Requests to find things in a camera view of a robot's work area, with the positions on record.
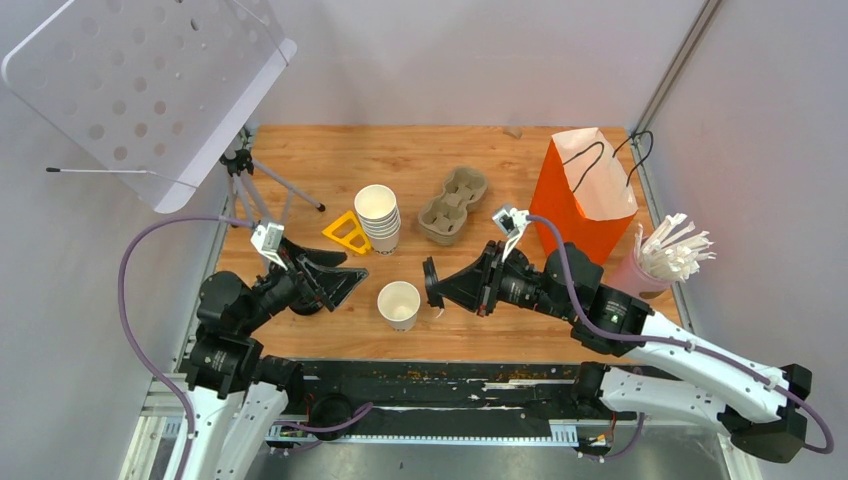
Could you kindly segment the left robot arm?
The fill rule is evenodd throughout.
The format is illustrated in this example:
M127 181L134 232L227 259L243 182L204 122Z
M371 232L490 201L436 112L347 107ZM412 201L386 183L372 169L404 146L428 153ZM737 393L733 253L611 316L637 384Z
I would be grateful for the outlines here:
M184 367L190 407L166 470L168 479L242 479L279 414L306 400L301 363L266 355L254 332L290 309L338 309L368 277L344 252L301 247L286 238L252 244L268 272L247 285L231 271L199 289L197 340Z

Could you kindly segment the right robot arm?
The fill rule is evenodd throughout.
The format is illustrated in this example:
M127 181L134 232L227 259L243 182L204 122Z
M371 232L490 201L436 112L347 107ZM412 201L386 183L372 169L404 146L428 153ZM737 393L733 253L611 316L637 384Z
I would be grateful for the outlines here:
M505 302L569 322L572 337L596 353L638 360L665 374L584 362L570 390L580 415L667 416L712 428L773 463L790 462L804 446L807 419L800 403L811 390L808 369L757 364L699 339L644 301L602 284L602 267L571 242L551 253L541 270L521 251L504 250L504 242L490 241L471 265L445 279L427 258L429 305L443 308L450 300L487 316Z

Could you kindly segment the yellow plastic triangle holder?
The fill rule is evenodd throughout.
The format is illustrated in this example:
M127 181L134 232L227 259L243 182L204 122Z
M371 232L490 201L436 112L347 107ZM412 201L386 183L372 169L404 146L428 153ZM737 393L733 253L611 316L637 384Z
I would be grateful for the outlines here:
M372 251L371 242L362 228L358 217L348 210L326 226L322 235L356 255L367 255Z

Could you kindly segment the stacked pulp cup carriers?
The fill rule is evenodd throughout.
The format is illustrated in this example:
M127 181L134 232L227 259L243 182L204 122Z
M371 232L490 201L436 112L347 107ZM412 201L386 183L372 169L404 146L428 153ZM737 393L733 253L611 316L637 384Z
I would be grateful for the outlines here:
M454 245L487 190L488 180L482 172L467 166L454 168L443 181L441 193L419 211L419 231L439 245Z

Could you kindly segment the stack of white paper cups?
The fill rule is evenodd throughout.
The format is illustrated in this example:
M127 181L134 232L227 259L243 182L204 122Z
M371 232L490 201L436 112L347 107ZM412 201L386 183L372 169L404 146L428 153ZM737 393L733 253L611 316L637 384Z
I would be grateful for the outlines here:
M354 211L373 250L379 255L392 255L399 244L401 227L395 193L385 185L368 185L356 194Z

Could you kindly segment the white tripod stand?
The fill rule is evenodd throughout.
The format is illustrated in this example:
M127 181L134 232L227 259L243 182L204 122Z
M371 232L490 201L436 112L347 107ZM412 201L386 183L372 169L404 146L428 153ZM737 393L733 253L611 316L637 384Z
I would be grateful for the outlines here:
M256 170L264 173L288 191L287 200L281 216L283 223L288 218L289 203L293 196L303 199L318 212L324 212L326 210L324 203L297 188L293 183L286 180L264 163L255 160L251 151L247 148L236 149L235 147L228 147L219 158L219 163L225 167L229 177L230 200L232 202L235 202L235 200L241 202L249 222L255 220L253 209L257 210L260 218L271 218L271 210L253 180Z

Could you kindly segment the orange paper bag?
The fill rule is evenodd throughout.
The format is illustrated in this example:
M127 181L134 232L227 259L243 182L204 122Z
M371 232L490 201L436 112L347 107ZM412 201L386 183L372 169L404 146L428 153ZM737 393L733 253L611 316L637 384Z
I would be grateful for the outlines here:
M638 211L618 151L598 128L551 136L529 211L604 264Z

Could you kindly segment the pink cup of wrapped straws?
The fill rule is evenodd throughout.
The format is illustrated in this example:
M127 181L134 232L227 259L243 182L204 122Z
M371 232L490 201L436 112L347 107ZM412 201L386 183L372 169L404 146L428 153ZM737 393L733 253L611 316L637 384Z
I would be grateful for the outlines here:
M688 215L667 215L646 234L639 225L634 243L620 264L609 275L607 284L637 299L650 302L675 283L683 283L701 270L701 264L717 254L709 232L695 232Z

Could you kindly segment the clear perforated acrylic panel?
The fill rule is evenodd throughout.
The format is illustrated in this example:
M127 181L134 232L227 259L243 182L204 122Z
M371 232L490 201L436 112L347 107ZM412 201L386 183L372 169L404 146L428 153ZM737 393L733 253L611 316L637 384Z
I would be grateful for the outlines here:
M267 1L69 1L5 84L154 211L183 208L296 54Z

